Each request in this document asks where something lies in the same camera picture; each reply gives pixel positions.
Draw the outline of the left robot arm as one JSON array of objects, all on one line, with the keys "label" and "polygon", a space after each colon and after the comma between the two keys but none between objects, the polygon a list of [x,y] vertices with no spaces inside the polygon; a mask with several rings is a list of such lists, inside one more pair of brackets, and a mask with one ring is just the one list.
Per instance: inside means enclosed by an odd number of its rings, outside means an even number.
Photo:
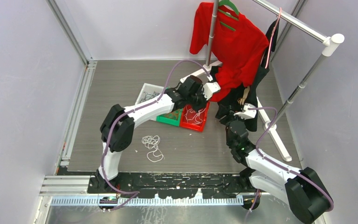
[{"label": "left robot arm", "polygon": [[219,90],[216,83],[203,83],[190,75],[177,87],[161,87],[157,96],[142,103],[112,106],[100,127],[103,154],[97,171],[99,187],[107,193],[116,189],[121,154],[131,144],[139,125],[187,105],[195,111],[203,109]]}]

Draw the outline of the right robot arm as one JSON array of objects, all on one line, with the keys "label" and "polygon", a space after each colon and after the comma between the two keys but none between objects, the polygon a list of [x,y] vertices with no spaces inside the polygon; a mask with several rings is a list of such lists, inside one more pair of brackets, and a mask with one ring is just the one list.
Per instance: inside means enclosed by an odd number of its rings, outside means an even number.
[{"label": "right robot arm", "polygon": [[262,191],[270,193],[286,203],[298,220],[311,224],[333,210],[334,201],[315,170],[285,164],[249,140],[246,122],[255,118],[257,111],[250,104],[238,112],[221,105],[215,116],[225,126],[226,145],[234,160],[246,166],[240,172],[241,188],[247,192],[255,189],[255,200]]}]

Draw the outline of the red plastic bin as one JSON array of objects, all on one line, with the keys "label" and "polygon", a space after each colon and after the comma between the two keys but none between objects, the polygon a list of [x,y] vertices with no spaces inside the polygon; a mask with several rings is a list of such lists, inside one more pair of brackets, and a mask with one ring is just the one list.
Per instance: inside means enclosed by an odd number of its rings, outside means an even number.
[{"label": "red plastic bin", "polygon": [[179,126],[189,130],[203,132],[207,121],[209,105],[210,103],[208,102],[206,107],[198,112],[194,111],[190,105],[186,105],[182,110]]}]

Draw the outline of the green plastic bin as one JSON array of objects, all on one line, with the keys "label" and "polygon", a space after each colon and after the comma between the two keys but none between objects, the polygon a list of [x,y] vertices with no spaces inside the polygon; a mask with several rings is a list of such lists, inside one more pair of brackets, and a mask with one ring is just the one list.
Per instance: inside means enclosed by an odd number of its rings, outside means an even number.
[{"label": "green plastic bin", "polygon": [[170,113],[162,114],[156,117],[156,121],[172,126],[179,126],[182,115],[182,109],[175,110]]}]

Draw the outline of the white plastic bin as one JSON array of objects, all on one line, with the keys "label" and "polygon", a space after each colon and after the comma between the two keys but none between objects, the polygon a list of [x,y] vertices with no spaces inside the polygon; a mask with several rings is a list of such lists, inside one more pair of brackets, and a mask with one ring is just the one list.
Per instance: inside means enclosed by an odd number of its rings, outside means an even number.
[{"label": "white plastic bin", "polygon": [[162,91],[162,86],[144,83],[135,104],[137,105],[147,100],[156,98],[161,94]]}]

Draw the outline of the red t-shirt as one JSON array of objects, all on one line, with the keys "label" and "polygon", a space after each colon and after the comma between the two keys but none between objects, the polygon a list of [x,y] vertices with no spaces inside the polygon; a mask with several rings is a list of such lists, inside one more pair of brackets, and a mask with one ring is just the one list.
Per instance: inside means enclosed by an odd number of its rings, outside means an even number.
[{"label": "red t-shirt", "polygon": [[219,15],[219,19],[235,28],[236,31],[230,31],[222,26],[218,27],[219,20],[216,17],[212,52],[222,62],[222,66],[216,74],[221,90],[212,96],[213,102],[222,100],[231,89],[240,85],[250,86],[254,81],[264,51],[269,46],[265,34],[245,15],[239,14],[238,21],[222,14]]}]

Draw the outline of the green clothes hanger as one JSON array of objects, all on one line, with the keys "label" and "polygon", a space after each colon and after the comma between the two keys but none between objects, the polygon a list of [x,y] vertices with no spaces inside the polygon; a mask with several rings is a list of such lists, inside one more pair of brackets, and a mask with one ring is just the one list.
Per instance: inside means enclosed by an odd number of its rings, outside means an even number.
[{"label": "green clothes hanger", "polygon": [[226,24],[224,21],[219,19],[219,15],[225,15],[226,17],[233,19],[235,21],[239,20],[239,10],[238,8],[235,6],[235,4],[231,1],[231,0],[220,0],[218,2],[218,13],[217,13],[217,18],[219,20],[219,25],[218,27],[224,27],[227,28],[230,31],[236,31],[235,28],[229,26],[228,24]]}]

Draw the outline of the pink clothes hanger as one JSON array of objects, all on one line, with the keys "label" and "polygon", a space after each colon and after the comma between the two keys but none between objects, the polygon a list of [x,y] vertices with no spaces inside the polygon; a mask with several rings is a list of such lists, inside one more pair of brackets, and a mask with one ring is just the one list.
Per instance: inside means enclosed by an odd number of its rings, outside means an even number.
[{"label": "pink clothes hanger", "polygon": [[268,51],[267,51],[267,56],[266,56],[266,63],[265,63],[265,69],[268,68],[269,66],[269,58],[270,58],[270,54],[271,52],[275,51],[275,45],[277,42],[277,38],[274,38],[274,35],[276,34],[276,29],[279,28],[279,22],[280,22],[280,17],[282,15],[282,8],[279,8],[279,15],[277,16],[277,19],[275,20],[275,24],[271,30],[271,36],[270,36],[270,40],[269,40],[269,47],[268,47]]}]

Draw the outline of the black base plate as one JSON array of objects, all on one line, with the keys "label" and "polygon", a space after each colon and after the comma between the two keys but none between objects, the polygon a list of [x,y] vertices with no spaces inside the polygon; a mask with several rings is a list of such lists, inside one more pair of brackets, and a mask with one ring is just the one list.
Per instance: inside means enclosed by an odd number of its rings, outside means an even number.
[{"label": "black base plate", "polygon": [[198,192],[203,199],[234,198],[237,195],[254,196],[256,190],[239,174],[217,173],[126,173],[120,172],[107,183],[100,174],[89,180],[87,192],[114,193],[118,189],[130,197],[134,191],[138,198],[172,199],[194,198]]}]

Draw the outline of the aluminium frame rail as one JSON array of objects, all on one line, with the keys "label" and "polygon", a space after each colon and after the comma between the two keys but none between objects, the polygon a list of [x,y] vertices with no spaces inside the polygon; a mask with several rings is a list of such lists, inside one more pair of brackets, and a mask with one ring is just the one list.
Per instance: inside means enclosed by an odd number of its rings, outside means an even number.
[{"label": "aluminium frame rail", "polygon": [[251,196],[237,195],[234,198],[203,199],[200,192],[194,198],[166,199],[155,196],[154,198],[138,198],[138,192],[134,191],[130,197],[124,197],[125,192],[107,194],[90,194],[87,192],[89,180],[93,175],[56,175],[46,176],[40,196],[50,196],[52,205],[59,206],[98,206],[102,210],[112,210],[123,206],[217,206],[217,205],[244,205],[250,202]]}]

